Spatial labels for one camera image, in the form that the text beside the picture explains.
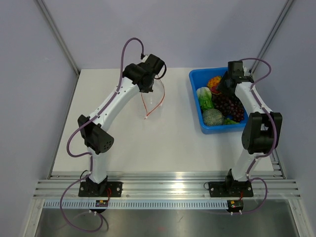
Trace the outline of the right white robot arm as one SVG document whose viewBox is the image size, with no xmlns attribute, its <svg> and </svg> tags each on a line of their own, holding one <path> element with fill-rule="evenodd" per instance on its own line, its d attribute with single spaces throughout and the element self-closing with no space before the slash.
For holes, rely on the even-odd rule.
<svg viewBox="0 0 316 237">
<path fill-rule="evenodd" d="M 210 188 L 212 197 L 252 197 L 251 171 L 260 159 L 268 157 L 277 147 L 282 115 L 273 112 L 257 92 L 256 82 L 244 72 L 243 61 L 228 62 L 227 72 L 218 86 L 225 95 L 234 95 L 248 114 L 241 136 L 243 151 L 225 181 Z"/>
</svg>

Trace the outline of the clear zip bag orange zipper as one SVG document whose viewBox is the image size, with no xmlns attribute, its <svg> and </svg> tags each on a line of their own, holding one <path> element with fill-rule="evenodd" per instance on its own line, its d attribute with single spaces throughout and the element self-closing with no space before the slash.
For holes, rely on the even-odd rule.
<svg viewBox="0 0 316 237">
<path fill-rule="evenodd" d="M 145 109 L 144 119 L 160 108 L 165 99 L 165 86 L 161 79 L 155 81 L 153 92 L 141 93 L 142 103 Z"/>
</svg>

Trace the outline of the dark purple grape bunch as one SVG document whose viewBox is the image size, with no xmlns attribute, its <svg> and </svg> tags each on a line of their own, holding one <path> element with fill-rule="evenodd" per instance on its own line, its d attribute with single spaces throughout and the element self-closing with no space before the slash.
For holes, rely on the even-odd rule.
<svg viewBox="0 0 316 237">
<path fill-rule="evenodd" d="M 236 96 L 212 94 L 212 103 L 214 108 L 219 110 L 224 117 L 230 118 L 234 122 L 241 122 L 245 118 L 244 106 Z"/>
</svg>

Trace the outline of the red grape bunch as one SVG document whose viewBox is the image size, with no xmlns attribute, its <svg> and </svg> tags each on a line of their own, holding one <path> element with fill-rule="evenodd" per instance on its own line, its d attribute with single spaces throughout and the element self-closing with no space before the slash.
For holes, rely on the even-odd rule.
<svg viewBox="0 0 316 237">
<path fill-rule="evenodd" d="M 221 94 L 221 92 L 218 91 L 216 87 L 211 88 L 211 92 L 212 92 L 212 94 L 215 94 L 215 95 L 220 95 Z"/>
</svg>

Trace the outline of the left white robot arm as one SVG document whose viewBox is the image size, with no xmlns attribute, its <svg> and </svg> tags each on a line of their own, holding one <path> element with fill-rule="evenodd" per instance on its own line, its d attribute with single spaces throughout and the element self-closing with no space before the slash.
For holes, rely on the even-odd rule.
<svg viewBox="0 0 316 237">
<path fill-rule="evenodd" d="M 155 77 L 165 69 L 165 62 L 153 54 L 145 56 L 139 64 L 129 64 L 113 94 L 89 116 L 78 118 L 81 137 L 92 156 L 89 175 L 80 184 L 79 197 L 121 196 L 122 183 L 108 180 L 109 150 L 115 141 L 108 130 L 136 94 L 152 92 Z"/>
</svg>

